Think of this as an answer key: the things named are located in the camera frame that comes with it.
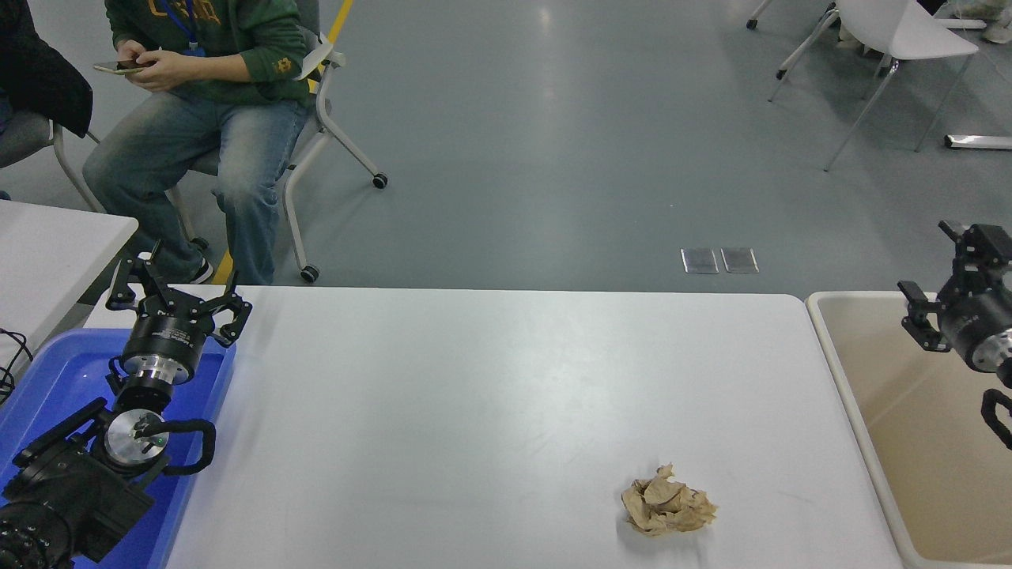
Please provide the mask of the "person's left hand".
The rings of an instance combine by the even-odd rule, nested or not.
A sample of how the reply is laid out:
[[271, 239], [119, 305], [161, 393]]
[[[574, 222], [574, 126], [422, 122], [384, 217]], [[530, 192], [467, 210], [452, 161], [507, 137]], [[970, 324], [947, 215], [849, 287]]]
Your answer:
[[126, 80], [149, 92], [163, 92], [190, 81], [200, 58], [155, 50], [135, 55], [134, 61], [140, 65], [140, 71], [126, 74]]

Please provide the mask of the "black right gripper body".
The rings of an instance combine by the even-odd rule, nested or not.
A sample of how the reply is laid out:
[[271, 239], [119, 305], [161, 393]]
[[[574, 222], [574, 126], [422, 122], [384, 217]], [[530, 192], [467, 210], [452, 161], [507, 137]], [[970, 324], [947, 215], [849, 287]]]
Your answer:
[[938, 324], [973, 370], [997, 370], [1010, 359], [1011, 296], [1006, 289], [949, 302]]

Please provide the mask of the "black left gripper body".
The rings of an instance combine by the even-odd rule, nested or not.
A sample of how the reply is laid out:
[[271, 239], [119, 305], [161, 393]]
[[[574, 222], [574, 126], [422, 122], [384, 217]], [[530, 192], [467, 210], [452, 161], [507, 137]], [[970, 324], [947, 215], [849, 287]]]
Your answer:
[[134, 365], [143, 356], [159, 356], [182, 367], [197, 367], [202, 356], [206, 332], [184, 317], [142, 312], [124, 345], [122, 362]]

